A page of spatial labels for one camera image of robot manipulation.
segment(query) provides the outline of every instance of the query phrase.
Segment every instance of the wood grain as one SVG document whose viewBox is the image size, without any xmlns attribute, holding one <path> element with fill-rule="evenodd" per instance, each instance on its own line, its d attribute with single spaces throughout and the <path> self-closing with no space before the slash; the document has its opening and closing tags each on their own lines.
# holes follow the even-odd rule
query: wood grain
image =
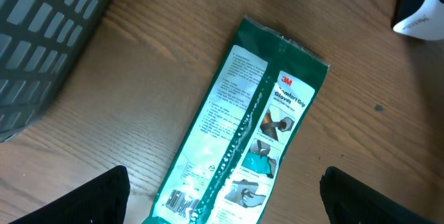
<svg viewBox="0 0 444 224">
<path fill-rule="evenodd" d="M 444 42 L 395 34 L 395 2 L 113 0 L 43 119 L 0 145 L 0 222 L 123 164 L 140 223 L 245 14 L 332 65 L 262 222 L 328 223 L 328 166 L 444 222 Z"/>
</svg>

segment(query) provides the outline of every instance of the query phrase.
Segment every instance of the gray plastic basket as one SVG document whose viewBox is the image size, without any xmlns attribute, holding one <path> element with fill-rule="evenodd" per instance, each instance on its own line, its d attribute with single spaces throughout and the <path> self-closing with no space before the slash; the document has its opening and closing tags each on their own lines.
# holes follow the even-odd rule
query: gray plastic basket
<svg viewBox="0 0 444 224">
<path fill-rule="evenodd" d="M 109 0 L 0 0 L 0 142 L 42 115 Z"/>
</svg>

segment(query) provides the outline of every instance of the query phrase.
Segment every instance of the black and white device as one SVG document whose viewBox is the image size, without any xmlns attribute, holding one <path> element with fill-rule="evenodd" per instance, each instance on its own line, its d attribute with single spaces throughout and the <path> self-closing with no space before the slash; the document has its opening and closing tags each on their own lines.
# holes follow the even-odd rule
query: black and white device
<svg viewBox="0 0 444 224">
<path fill-rule="evenodd" d="M 399 0 L 393 30 L 423 40 L 444 39 L 444 0 Z"/>
</svg>

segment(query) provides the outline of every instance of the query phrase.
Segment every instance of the barcode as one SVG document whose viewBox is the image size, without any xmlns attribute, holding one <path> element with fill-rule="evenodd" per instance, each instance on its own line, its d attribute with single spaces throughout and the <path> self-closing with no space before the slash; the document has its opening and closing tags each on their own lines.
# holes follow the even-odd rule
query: barcode
<svg viewBox="0 0 444 224">
<path fill-rule="evenodd" d="M 189 218 L 191 214 L 193 214 L 197 204 L 199 204 L 199 199 L 194 199 L 187 196 L 184 192 L 174 189 L 166 203 L 166 207 L 173 211 L 174 214 Z"/>
</svg>

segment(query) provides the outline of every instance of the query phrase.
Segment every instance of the dark spot on wood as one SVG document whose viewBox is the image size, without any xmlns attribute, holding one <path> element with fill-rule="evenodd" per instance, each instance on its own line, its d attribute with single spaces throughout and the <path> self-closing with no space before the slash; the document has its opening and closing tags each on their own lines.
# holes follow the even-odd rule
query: dark spot on wood
<svg viewBox="0 0 444 224">
<path fill-rule="evenodd" d="M 382 107 L 382 105 L 376 105 L 375 106 L 375 111 L 377 111 L 377 112 L 384 111 L 384 107 Z"/>
</svg>

